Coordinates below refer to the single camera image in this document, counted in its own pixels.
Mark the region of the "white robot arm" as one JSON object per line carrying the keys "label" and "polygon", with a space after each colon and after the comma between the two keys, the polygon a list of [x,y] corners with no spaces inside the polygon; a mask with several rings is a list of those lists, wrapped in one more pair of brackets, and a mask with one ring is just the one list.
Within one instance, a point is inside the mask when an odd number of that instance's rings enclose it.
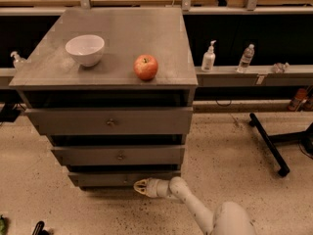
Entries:
{"label": "white robot arm", "polygon": [[150,198],[164,198],[184,204],[203,235],[256,235],[247,211],[237,203],[224,202],[215,211],[208,209],[179,176],[170,180],[141,179],[134,190]]}

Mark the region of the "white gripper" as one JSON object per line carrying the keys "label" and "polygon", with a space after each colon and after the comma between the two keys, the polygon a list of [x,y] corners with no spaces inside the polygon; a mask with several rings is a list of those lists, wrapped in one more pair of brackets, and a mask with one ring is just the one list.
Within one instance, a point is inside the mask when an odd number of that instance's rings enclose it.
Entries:
{"label": "white gripper", "polygon": [[168,198],[171,195],[168,180],[156,178],[141,179],[134,183],[134,187],[136,192],[151,198]]}

